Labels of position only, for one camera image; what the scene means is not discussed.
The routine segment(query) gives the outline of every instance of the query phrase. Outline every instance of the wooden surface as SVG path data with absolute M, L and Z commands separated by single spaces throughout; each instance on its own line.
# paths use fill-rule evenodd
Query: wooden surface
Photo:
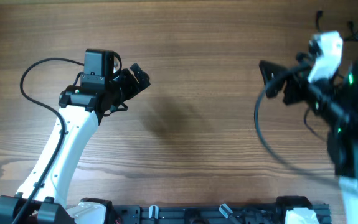
M 129 111 L 105 118 L 75 171 L 68 204 L 96 197 L 115 205 L 220 205 L 273 202 L 305 195 L 331 204 L 344 222 L 337 189 L 277 164 L 262 148 L 253 107 L 263 80 L 261 59 L 290 66 L 307 51 L 314 13 L 322 28 L 347 35 L 358 3 L 343 1 L 119 2 L 0 6 L 0 195 L 14 195 L 49 137 L 55 116 L 19 92 L 23 71 L 47 57 L 83 61 L 86 48 L 117 51 L 138 63 L 151 87 Z M 358 58 L 346 44 L 341 70 Z M 28 95 L 58 108 L 58 96 L 82 68 L 60 62 L 30 72 Z M 296 166 L 333 178 L 325 143 L 303 126 L 305 104 L 283 95 L 264 101 L 267 140 Z M 309 123 L 325 135 L 326 125 Z

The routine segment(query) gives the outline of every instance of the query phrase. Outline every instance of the wood grain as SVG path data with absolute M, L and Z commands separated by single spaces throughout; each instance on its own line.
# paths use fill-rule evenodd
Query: wood grain
M 104 119 L 87 144 L 68 203 L 84 197 L 115 205 L 218 205 L 272 202 L 305 195 L 331 204 L 344 222 L 337 189 L 298 176 L 262 148 L 253 107 L 263 87 L 258 62 L 294 65 L 322 27 L 346 35 L 358 4 L 343 1 L 115 2 L 0 6 L 0 195 L 14 195 L 35 165 L 54 125 L 52 113 L 19 92 L 22 72 L 47 57 L 83 61 L 86 48 L 117 51 L 138 63 L 151 87 L 129 111 Z M 341 70 L 358 58 L 346 44 Z M 57 109 L 59 93 L 82 68 L 48 63 L 25 80 L 27 94 Z M 306 105 L 282 95 L 264 101 L 260 123 L 277 153 L 296 166 L 334 178 L 325 143 L 303 126 Z M 309 124 L 325 135 L 326 125 Z

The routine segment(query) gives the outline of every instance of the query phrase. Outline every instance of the wooden floor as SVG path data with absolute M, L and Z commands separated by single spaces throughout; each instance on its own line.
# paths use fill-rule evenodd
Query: wooden floor
M 68 204 L 96 197 L 115 205 L 220 205 L 305 195 L 331 205 L 344 222 L 341 195 L 298 176 L 262 148 L 253 107 L 263 88 L 259 60 L 295 65 L 322 28 L 347 35 L 358 3 L 341 1 L 184 1 L 0 6 L 0 195 L 14 195 L 51 133 L 55 116 L 19 91 L 23 71 L 48 57 L 83 61 L 86 48 L 117 51 L 138 63 L 151 87 L 129 110 L 105 118 L 75 171 Z M 341 71 L 358 58 L 346 44 Z M 82 67 L 52 62 L 30 72 L 25 91 L 54 108 Z M 264 101 L 263 133 L 294 165 L 334 178 L 326 145 L 303 126 L 306 105 Z M 320 134 L 327 127 L 313 115 Z

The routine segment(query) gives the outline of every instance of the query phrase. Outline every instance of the wooden table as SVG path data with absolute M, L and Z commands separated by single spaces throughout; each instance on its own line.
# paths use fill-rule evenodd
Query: wooden table
M 105 118 L 75 171 L 68 204 L 96 197 L 115 205 L 220 205 L 274 202 L 305 195 L 331 204 L 344 222 L 338 189 L 294 174 L 262 148 L 253 107 L 263 88 L 261 59 L 287 66 L 307 51 L 314 14 L 325 30 L 347 35 L 358 4 L 335 1 L 116 2 L 0 6 L 0 195 L 14 195 L 35 165 L 55 116 L 25 100 L 23 71 L 47 57 L 83 61 L 86 48 L 118 52 L 138 63 L 151 87 L 129 110 Z M 358 58 L 346 44 L 341 71 Z M 82 67 L 50 62 L 30 72 L 24 88 L 54 108 Z M 324 142 L 303 126 L 304 103 L 283 95 L 264 101 L 267 140 L 296 166 L 333 178 Z M 326 125 L 309 118 L 325 135 Z

